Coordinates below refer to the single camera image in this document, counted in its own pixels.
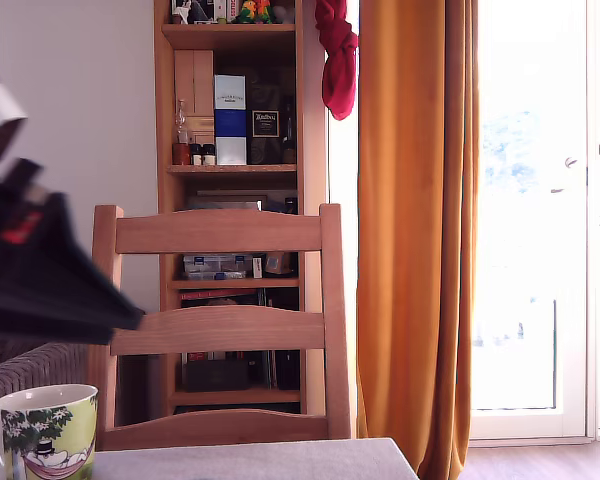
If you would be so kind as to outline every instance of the chair backrest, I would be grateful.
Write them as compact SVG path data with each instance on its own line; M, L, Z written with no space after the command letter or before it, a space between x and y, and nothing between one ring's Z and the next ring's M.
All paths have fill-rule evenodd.
M89 349L88 378L98 387L99 450L351 438L345 341L340 206L320 216L252 210L192 210L123 218L97 206L93 259L119 287L122 254L321 252L320 313L259 306L208 306L149 314L135 331ZM190 351L325 350L326 416L240 409L191 412L114 425L118 355Z

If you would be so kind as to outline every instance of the mug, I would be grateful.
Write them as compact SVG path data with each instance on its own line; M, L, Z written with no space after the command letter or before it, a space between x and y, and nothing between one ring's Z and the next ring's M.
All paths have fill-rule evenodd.
M90 480L98 389L50 385L0 398L0 479Z

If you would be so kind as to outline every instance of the wooden floor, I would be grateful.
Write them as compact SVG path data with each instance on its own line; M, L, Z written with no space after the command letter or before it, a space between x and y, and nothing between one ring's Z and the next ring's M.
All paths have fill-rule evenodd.
M470 448L460 480L600 480L600 442Z

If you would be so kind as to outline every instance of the white tabletop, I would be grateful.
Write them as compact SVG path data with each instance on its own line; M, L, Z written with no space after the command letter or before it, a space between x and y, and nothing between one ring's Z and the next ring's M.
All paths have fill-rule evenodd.
M418 478L387 438L100 452L93 473L93 480Z

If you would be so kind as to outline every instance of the red cloth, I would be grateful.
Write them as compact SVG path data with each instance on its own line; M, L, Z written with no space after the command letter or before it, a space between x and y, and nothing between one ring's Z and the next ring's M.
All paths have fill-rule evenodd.
M317 0L316 28L329 57L322 74L322 100L336 120L353 110L358 36L345 20L347 0Z

